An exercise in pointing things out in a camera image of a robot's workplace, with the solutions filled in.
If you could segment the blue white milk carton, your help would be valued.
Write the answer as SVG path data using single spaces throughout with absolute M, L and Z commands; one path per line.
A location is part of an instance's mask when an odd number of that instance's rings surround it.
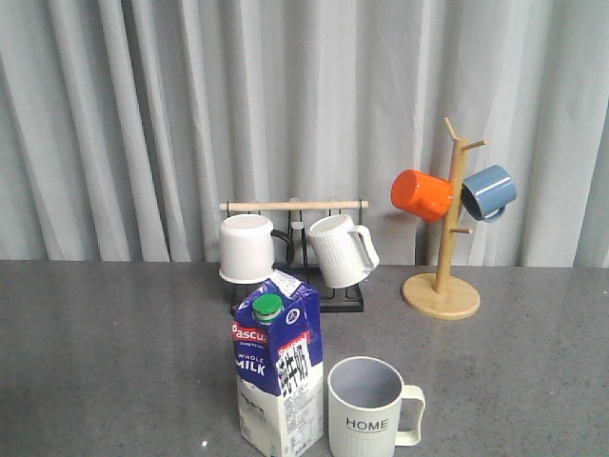
M 242 435 L 265 456 L 301 456 L 324 435 L 320 293 L 274 271 L 236 308 Z

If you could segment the cream HOME mug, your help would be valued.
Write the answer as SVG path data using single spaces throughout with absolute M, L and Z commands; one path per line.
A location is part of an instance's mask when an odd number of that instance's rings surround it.
M 392 456 L 422 438 L 426 400 L 387 362 L 354 356 L 328 373 L 328 440 L 334 456 Z M 416 403 L 414 427 L 400 431 L 404 401 Z

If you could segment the white ribbed mug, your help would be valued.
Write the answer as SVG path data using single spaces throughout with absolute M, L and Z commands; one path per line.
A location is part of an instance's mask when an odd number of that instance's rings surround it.
M 318 220 L 308 229 L 307 236 L 330 288 L 356 285 L 380 263 L 369 229 L 355 225 L 348 214 Z

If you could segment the orange mug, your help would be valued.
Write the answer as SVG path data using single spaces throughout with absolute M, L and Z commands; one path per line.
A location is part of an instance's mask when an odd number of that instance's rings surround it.
M 453 198 L 449 181 L 415 169 L 401 172 L 390 191 L 393 206 L 435 222 L 447 213 Z

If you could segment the wooden mug tree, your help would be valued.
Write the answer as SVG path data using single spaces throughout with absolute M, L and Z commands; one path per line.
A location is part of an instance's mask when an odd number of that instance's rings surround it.
M 409 277 L 402 286 L 404 301 L 420 313 L 443 320 L 461 320 L 474 315 L 480 308 L 480 294 L 471 284 L 451 274 L 457 235 L 471 234 L 471 228 L 459 227 L 462 209 L 462 181 L 468 151 L 486 144 L 485 140 L 471 142 L 457 134 L 449 118 L 444 119 L 453 141 L 449 182 L 453 190 L 451 205 L 442 219 L 442 238 L 437 270 Z

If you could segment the blue mug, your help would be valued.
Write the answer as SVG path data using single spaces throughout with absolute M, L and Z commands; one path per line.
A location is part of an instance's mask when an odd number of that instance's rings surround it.
M 477 221 L 495 222 L 516 198 L 513 178 L 499 165 L 483 169 L 462 181 L 462 205 Z

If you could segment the grey curtain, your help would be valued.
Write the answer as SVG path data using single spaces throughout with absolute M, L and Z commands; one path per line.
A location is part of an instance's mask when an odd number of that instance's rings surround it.
M 1 256 L 209 262 L 222 203 L 363 198 L 432 264 L 388 194 L 447 171 L 445 120 L 518 186 L 457 264 L 607 265 L 604 1 L 5 1 Z

